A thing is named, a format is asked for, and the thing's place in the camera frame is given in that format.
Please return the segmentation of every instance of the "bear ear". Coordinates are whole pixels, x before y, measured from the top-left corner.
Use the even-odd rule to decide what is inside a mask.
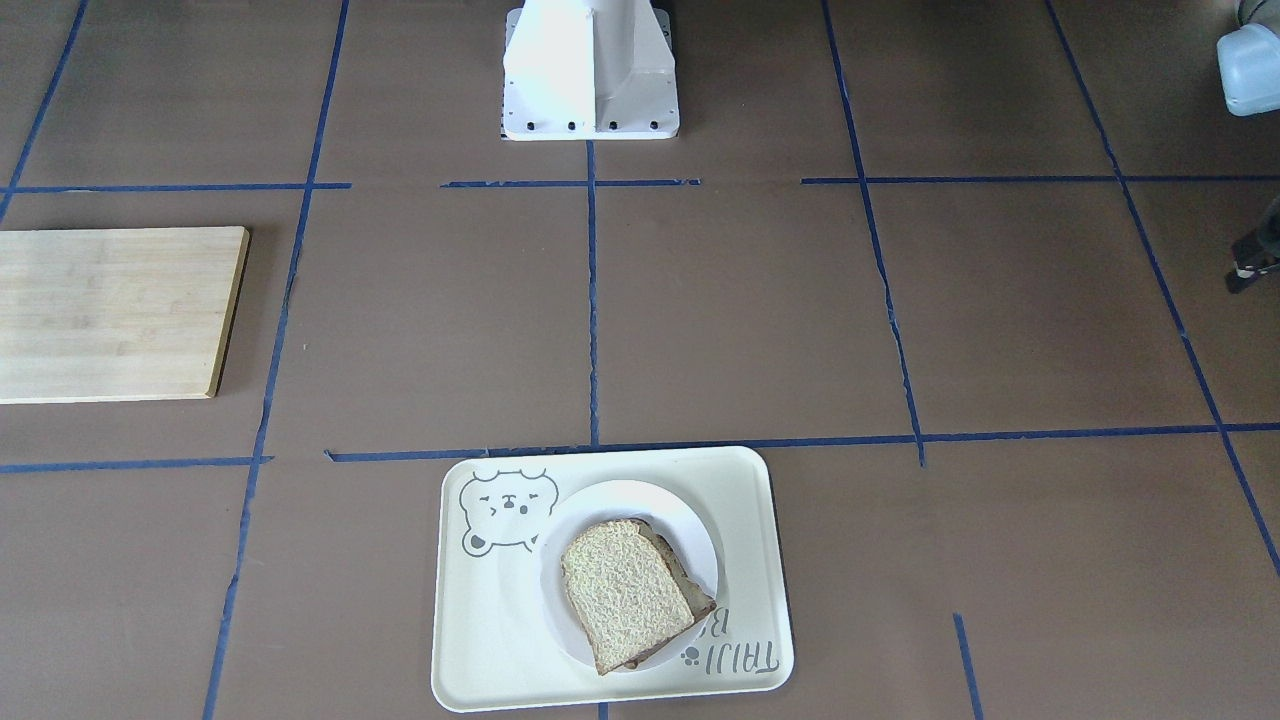
[[[467,530],[467,534],[462,536],[462,550],[471,557],[488,555],[492,548],[493,543],[475,534],[474,530]]]

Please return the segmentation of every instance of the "bear face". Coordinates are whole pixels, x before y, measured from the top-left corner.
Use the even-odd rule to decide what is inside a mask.
[[[502,471],[492,478],[472,473],[458,493],[467,520],[462,550],[472,557],[488,555],[499,544],[522,544],[532,552],[557,500],[559,488],[545,470],[536,475],[524,470]]]

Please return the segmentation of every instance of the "brown surface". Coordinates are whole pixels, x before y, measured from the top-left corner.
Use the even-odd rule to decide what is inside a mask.
[[[497,141],[518,3],[352,3],[216,697],[225,719],[451,716],[429,689],[439,480],[339,452],[590,441],[580,143]],[[1110,172],[1041,4],[833,1],[869,173]],[[681,137],[596,147],[604,442],[910,434],[818,3],[678,3]],[[1234,4],[1055,0],[1121,168],[1277,173],[1280,113],[1213,77]],[[338,3],[93,0],[20,184],[301,182]],[[0,3],[0,173],[74,5]],[[1280,421],[1280,279],[1229,296],[1276,182],[1133,183],[1206,382]],[[0,711],[198,717],[247,469],[15,464],[253,452],[302,192],[18,195],[4,229],[252,229],[219,396],[0,423]],[[870,190],[924,433],[1211,423],[1116,183]],[[1280,528],[1280,433],[1233,432]],[[1270,717],[1280,580],[1198,432],[765,450],[796,667],[765,694],[611,716]],[[49,470],[49,466],[38,468]],[[504,717],[581,719],[594,706]]]

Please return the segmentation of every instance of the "sandwich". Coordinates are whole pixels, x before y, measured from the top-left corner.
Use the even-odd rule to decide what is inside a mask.
[[[564,550],[561,568],[600,675],[635,669],[716,610],[644,520],[591,525]]]

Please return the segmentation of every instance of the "white robot part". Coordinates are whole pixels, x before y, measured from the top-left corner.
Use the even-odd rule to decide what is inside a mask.
[[[526,0],[507,17],[503,133],[664,140],[680,129],[669,20],[649,0]]]
[[[1217,41],[1222,95],[1233,115],[1280,109],[1280,0],[1247,0],[1240,29]]]

